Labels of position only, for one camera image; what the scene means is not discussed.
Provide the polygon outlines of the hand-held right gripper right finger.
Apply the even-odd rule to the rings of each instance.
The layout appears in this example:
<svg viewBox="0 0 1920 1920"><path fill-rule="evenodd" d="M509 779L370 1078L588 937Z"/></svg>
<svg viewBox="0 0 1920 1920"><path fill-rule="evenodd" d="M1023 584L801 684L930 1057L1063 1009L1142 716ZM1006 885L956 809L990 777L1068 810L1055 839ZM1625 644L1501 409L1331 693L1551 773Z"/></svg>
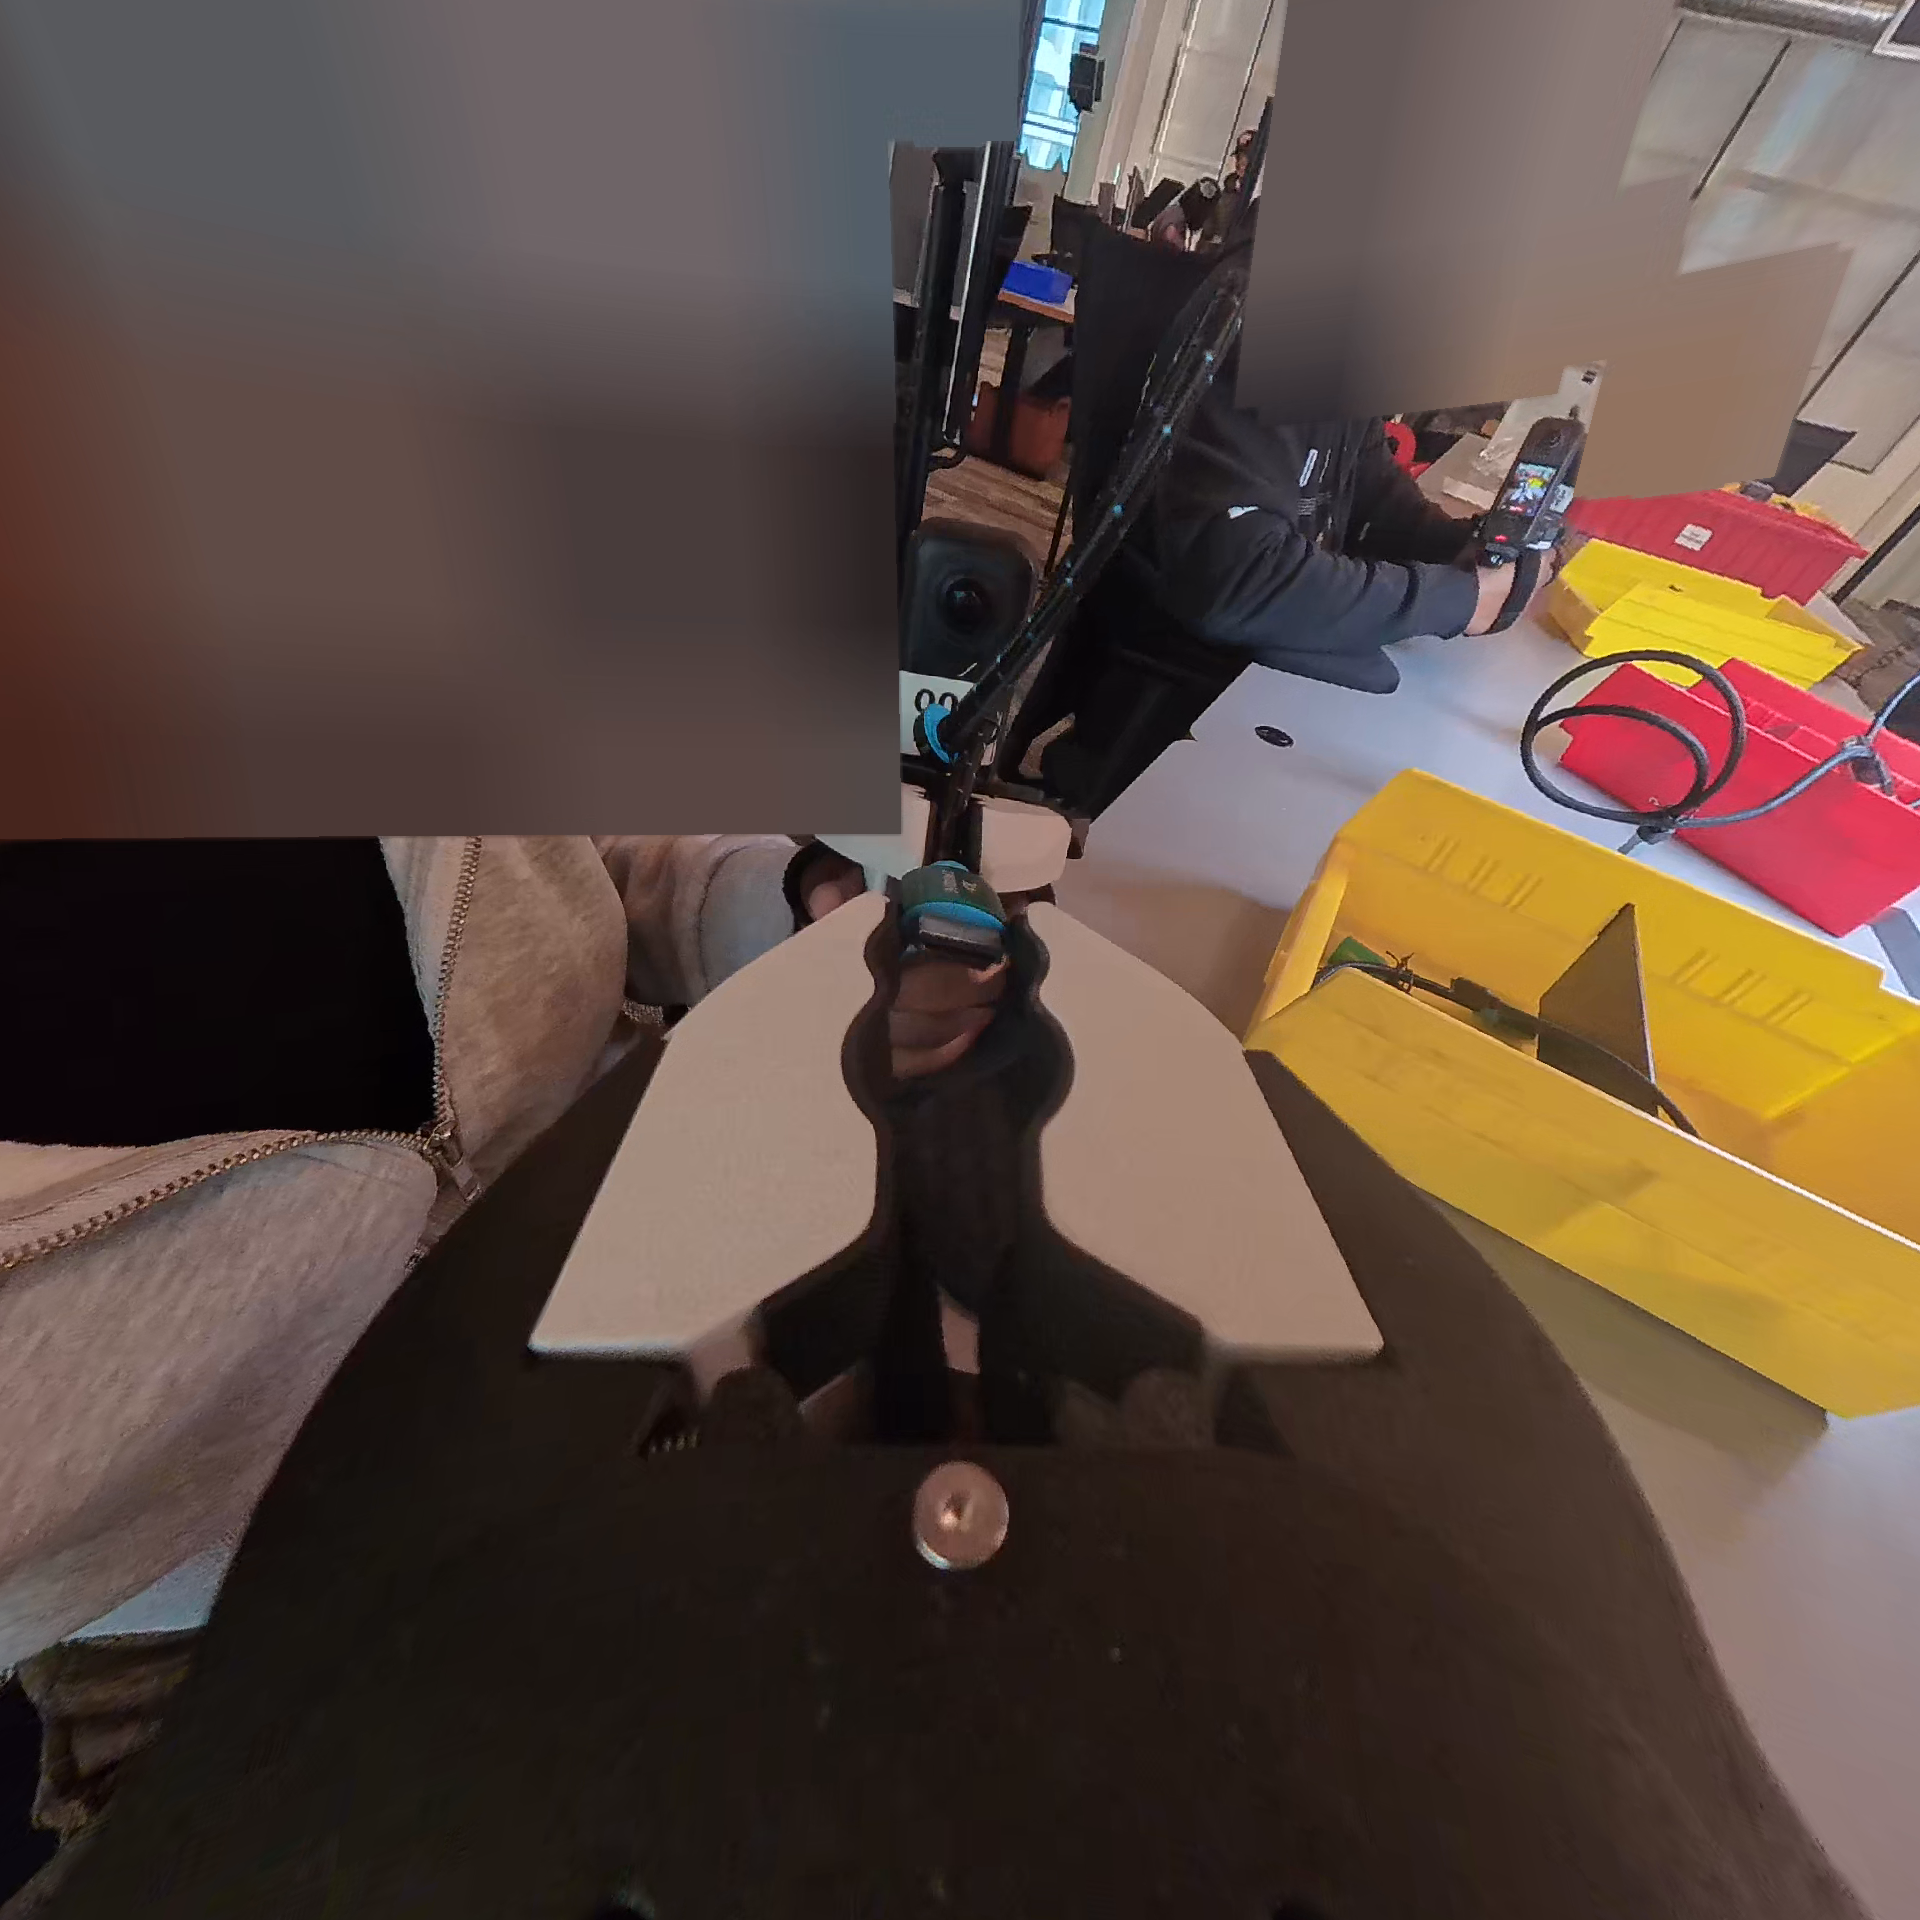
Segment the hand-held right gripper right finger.
<svg viewBox="0 0 1920 1920"><path fill-rule="evenodd" d="M1237 1042L1060 906L1006 1006L1011 1275L1043 1367L1354 1365L1381 1335Z"/></svg>

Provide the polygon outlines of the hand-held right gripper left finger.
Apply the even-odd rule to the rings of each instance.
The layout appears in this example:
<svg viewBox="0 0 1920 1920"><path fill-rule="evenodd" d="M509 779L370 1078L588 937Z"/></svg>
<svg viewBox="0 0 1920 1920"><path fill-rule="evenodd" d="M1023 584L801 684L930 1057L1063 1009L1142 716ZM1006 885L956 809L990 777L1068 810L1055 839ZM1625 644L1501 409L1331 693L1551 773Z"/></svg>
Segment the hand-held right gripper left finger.
<svg viewBox="0 0 1920 1920"><path fill-rule="evenodd" d="M691 1381L767 1365L773 1304L885 1261L875 1126L846 1042L888 901L863 892L729 977L666 1041L530 1333L554 1360Z"/></svg>

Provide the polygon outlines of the large yellow plastic bin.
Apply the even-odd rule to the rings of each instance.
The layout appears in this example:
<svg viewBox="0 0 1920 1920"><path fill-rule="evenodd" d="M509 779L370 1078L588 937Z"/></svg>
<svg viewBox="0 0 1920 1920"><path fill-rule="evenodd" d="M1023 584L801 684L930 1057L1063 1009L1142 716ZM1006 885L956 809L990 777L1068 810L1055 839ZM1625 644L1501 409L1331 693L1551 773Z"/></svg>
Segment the large yellow plastic bin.
<svg viewBox="0 0 1920 1920"><path fill-rule="evenodd" d="M1526 1015L1631 906L1631 1111L1342 947ZM1917 1010L1815 935L1405 771L1333 832L1246 1031L1399 1177L1844 1421L1917 1405Z"/></svg>

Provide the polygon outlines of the red plastic bin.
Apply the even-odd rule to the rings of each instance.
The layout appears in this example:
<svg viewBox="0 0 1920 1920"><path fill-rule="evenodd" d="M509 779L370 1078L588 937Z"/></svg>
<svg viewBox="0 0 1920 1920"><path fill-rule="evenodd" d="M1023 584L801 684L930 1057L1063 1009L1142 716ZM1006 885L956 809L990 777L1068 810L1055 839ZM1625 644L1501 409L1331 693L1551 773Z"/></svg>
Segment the red plastic bin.
<svg viewBox="0 0 1920 1920"><path fill-rule="evenodd" d="M1916 722L1897 711L1874 741L1882 768L1838 767L1786 797L1863 727L1842 708L1746 663L1721 679L1740 699L1742 753L1708 798L1734 746L1719 691L1625 663L1567 708L1558 771L1631 819L1677 817L1676 839L1833 938L1901 906L1917 887Z"/></svg>
<svg viewBox="0 0 1920 1920"><path fill-rule="evenodd" d="M1570 527L1590 541L1690 566L1803 607L1868 553L1821 511L1738 489L1577 498Z"/></svg>

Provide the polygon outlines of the person's left forearm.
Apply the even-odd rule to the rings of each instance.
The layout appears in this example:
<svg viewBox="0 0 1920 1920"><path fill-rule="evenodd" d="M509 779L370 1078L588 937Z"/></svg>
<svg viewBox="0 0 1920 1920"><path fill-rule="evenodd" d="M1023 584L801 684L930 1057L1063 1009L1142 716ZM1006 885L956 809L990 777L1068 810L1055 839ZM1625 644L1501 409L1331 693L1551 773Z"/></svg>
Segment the person's left forearm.
<svg viewBox="0 0 1920 1920"><path fill-rule="evenodd" d="M600 834L626 930L623 1000L660 1015L698 1006L798 929L788 834Z"/></svg>

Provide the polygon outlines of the person's left hand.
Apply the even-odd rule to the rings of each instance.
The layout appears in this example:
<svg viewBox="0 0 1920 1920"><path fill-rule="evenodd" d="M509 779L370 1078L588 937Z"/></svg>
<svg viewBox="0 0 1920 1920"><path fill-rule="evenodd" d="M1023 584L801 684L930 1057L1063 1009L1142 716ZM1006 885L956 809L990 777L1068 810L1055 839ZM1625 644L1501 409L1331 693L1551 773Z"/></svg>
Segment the person's left hand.
<svg viewBox="0 0 1920 1920"><path fill-rule="evenodd" d="M868 892L863 871L817 840L798 845L783 889L798 929L816 925ZM892 1078L924 1081L960 1064L993 1025L1010 981L1004 959L950 947L907 949L885 1006Z"/></svg>

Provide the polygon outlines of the black bin divider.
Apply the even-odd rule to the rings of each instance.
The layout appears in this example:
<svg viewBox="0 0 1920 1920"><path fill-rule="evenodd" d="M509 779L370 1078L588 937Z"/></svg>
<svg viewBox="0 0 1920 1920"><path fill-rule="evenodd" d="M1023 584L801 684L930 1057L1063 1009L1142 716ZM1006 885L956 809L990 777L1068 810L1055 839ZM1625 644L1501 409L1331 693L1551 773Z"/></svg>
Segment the black bin divider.
<svg viewBox="0 0 1920 1920"><path fill-rule="evenodd" d="M1536 1058L1644 1116L1661 1116L1631 902L1541 994Z"/></svg>

